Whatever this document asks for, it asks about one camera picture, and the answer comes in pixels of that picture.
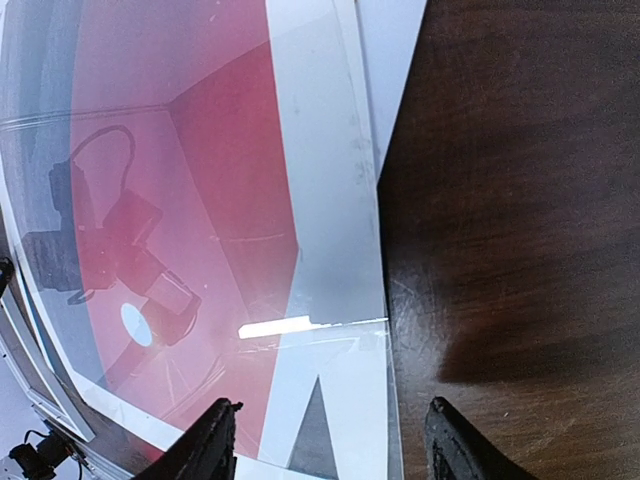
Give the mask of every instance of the glass panel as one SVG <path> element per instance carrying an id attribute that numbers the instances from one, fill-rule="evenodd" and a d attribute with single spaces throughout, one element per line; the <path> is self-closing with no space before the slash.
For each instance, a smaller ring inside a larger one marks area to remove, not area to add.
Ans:
<path id="1" fill-rule="evenodd" d="M 353 8 L 5 10 L 1 200 L 34 321 L 153 447 L 243 401 L 239 478 L 401 476 Z"/>

